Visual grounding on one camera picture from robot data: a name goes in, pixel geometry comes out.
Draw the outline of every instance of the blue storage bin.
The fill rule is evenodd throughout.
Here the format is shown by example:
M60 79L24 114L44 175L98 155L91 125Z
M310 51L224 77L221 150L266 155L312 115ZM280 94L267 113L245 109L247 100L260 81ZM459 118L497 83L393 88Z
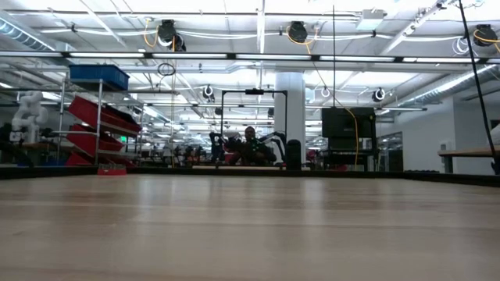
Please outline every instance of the blue storage bin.
M89 91L99 90L103 80L104 91L127 91L129 76L114 65L71 65L70 81Z

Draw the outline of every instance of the yellow cable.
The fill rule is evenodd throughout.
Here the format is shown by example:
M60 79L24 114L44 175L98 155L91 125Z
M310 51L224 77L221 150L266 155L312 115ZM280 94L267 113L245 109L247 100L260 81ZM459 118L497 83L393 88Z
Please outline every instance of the yellow cable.
M358 120L356 119L356 116L354 115L354 113L352 113L352 111L350 111L349 108L346 108L345 106L343 106L342 103L340 103L337 100L337 98L335 98L335 101L338 102L338 104L341 105L341 107L343 107L347 112L349 112L349 114L354 119L354 129L355 129L355 134L356 134L356 156L354 158L354 166L356 167L358 165L358 155L359 155Z
M151 44L149 43L148 41L148 38L146 37L146 31L148 30L148 25L149 25L149 20L146 20L146 28L144 29L144 42L146 42L146 44L151 47L151 48L154 48L156 46L156 43L158 42L158 28L159 26L156 27L156 32L155 32L155 43L154 44Z
M490 39L485 39L485 38L482 38L482 37L479 37L477 35L477 33L479 32L479 30L476 30L474 31L474 37L481 40L481 41L484 41L484 42L489 42L489 43L500 43L500 40L490 40Z
M316 40L316 36L317 36L317 34L318 34L318 30L316 29L316 34L314 35L315 40ZM293 41L293 40L290 38L290 36L288 36L288 38L290 39L290 41L292 41L292 42L294 42L294 43L296 43L296 44L300 44L300 43L297 43L297 42ZM310 42L308 42L307 44L306 44L306 43L302 43L302 44L304 44L304 45L305 45L305 48L307 48L307 52L311 55L311 49L309 48L309 44L310 44L310 43L311 43L311 41L310 41ZM321 77L320 71L318 71L318 75L320 76L321 80L324 82L323 78ZM359 156L358 120L356 119L356 116L354 115L354 113L352 113L352 112L351 112L348 108L346 108L345 106L343 106L343 105L342 105L342 103L340 103L340 102L337 100L337 98L335 98L335 101L336 101L336 102L338 102L338 104L339 104L339 105L341 105L341 107L343 107L343 108L344 108L347 112L349 112L349 114L350 114L350 115L352 116L352 118L354 119L354 129L355 129L355 137L356 137L356 139L355 139L355 141L356 141L356 155L355 155L355 157L354 157L354 166L356 167L356 166L358 165L358 156Z
M175 52L175 36L173 37L173 40L172 40L172 52ZM173 62L173 68L176 69L177 68L177 60L175 60ZM175 91L175 84L176 84L176 75L173 74L172 75L172 94L170 95L170 139L171 139L171 144L172 144L172 149L170 149L170 155L172 156L172 168L174 167L174 157L173 157L173 121L174 121L174 114L175 112L173 111L174 110L174 107L173 107L173 103L174 103L174 91Z

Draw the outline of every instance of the black pole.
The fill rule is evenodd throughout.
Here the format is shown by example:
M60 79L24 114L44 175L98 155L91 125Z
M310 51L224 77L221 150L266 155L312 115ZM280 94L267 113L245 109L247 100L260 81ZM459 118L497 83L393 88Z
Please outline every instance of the black pole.
M476 59L474 59L474 51L472 49L472 42L470 41L469 27L467 27L467 19L466 19L465 11L463 9L462 0L459 0L459 5L460 5L460 13L462 14L462 22L463 22L463 28L465 30L466 39L467 39L467 45L469 46L469 55L470 55L470 60L472 62L472 68L474 71L474 78L476 80L477 97L479 97L479 102L480 102L480 106L481 106L481 113L483 115L484 128L486 130L487 141L490 144L491 156L495 160L495 168L496 168L495 174L497 174L497 171L499 171L498 167L500 166L500 161L498 160L497 153L495 150L495 145L493 144L493 140L491 139L490 127L488 125L488 115L486 113L486 106L484 105L483 91L481 90L479 76L477 75Z
M286 142L284 145L287 145L288 142L288 91L283 91L284 94L284 139Z
M220 137L224 137L223 129L224 129L224 95L226 95L226 91L222 91L221 98L221 113L220 113Z

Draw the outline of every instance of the column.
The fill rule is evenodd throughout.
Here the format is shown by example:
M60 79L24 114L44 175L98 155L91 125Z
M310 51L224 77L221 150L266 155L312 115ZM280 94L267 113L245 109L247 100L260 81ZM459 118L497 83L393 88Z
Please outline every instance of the column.
M287 141L298 140L305 163L305 83L300 73L278 72L275 91L288 91ZM285 96L274 94L274 130L285 131Z

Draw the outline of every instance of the black monitor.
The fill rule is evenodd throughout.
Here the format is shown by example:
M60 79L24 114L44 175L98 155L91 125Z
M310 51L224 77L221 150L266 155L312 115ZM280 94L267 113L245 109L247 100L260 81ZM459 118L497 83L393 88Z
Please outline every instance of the black monitor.
M350 108L358 124L358 137L372 137L375 123L373 108ZM352 138L355 137L355 123L352 115L344 108L321 109L323 137Z

